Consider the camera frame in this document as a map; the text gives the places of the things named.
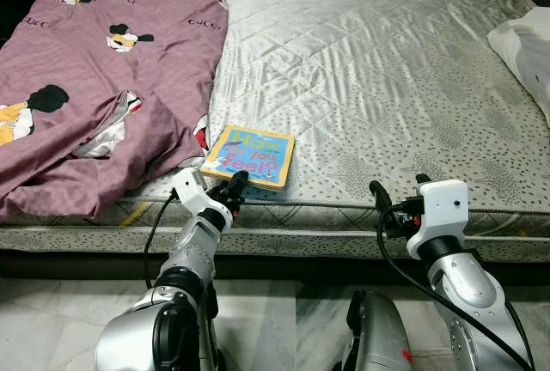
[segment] book cover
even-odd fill
[[[244,169],[252,186],[280,191],[286,182],[294,137],[227,125],[200,171],[223,179]]]

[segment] purple blanket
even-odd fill
[[[0,51],[0,221],[96,216],[203,155],[224,0],[38,0]]]

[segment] mattress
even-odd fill
[[[529,0],[227,2],[210,143],[235,124],[291,133],[296,147],[285,190],[248,188],[221,253],[378,258],[369,182],[399,200],[423,172],[467,181],[467,243],[482,257],[548,261],[550,131],[486,40]],[[0,247],[141,252],[172,174],[93,221],[20,218]],[[188,217],[168,206],[153,252]],[[404,245],[388,244],[399,256]]]

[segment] black cable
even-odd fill
[[[388,250],[386,250],[386,247],[384,245],[384,239],[382,236],[383,230],[384,230],[384,221],[386,220],[386,216],[388,215],[389,212],[392,212],[394,210],[400,210],[400,207],[393,206],[391,208],[384,210],[380,214],[380,217],[378,218],[378,227],[376,228],[376,241],[378,242],[378,247],[380,249],[380,252],[382,253],[382,256],[384,257],[384,259],[386,259],[386,261],[390,264],[390,266],[394,268],[394,270],[396,270],[408,282],[414,285],[417,289],[422,291],[424,294],[428,295],[431,299],[439,302],[448,310],[455,313],[456,315],[458,315],[459,317],[467,321],[470,325],[477,328],[478,331],[480,331],[487,338],[493,341],[501,350],[503,350],[506,354],[511,356],[514,359],[514,361],[516,361],[519,364],[519,366],[523,368],[525,371],[535,371],[535,368],[531,368],[529,364],[527,364],[527,362],[519,354],[517,354],[506,342],[504,342],[501,338],[499,338],[494,332],[492,332],[486,326],[481,324],[477,319],[475,319],[474,317],[471,317],[468,313],[465,313],[455,304],[443,298],[442,296],[440,296],[440,294],[437,294],[432,289],[429,289],[423,284],[417,282],[414,278],[410,277],[408,274],[402,271],[399,266],[395,264],[395,262],[389,256]]]
[[[527,358],[531,363],[531,367],[533,368],[533,370],[535,370],[535,360],[533,360],[533,353],[531,352],[531,347],[529,346],[527,335],[525,334],[525,330],[523,329],[522,321],[519,319],[516,309],[511,304],[508,298],[504,300],[504,305],[506,306],[506,309],[508,309],[510,316],[514,320],[514,324],[516,325],[517,331],[519,332],[519,335],[522,337],[523,344],[525,345],[525,350],[527,351]]]
[[[178,197],[178,194],[173,189],[172,192],[170,192],[170,197],[166,200],[166,202],[162,205],[161,210],[158,212],[158,215],[156,216],[156,219],[155,219],[155,223],[153,223],[153,228],[151,229],[151,233],[149,234],[149,238],[147,238],[147,242],[145,243],[144,269],[145,269],[145,284],[147,285],[147,289],[153,288],[150,280],[149,247],[151,246],[151,242],[153,241],[153,237],[155,236],[156,227],[158,225],[158,222],[161,220],[164,210],[177,197]]]

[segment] floor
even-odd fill
[[[340,359],[349,298],[357,287],[218,281],[216,288],[217,337],[229,371],[330,371]],[[103,326],[144,292],[144,283],[0,278],[0,289],[1,370],[88,371]],[[448,334],[429,301],[409,288],[374,289],[395,301],[415,371],[456,369]],[[550,371],[550,287],[507,292],[537,370]]]

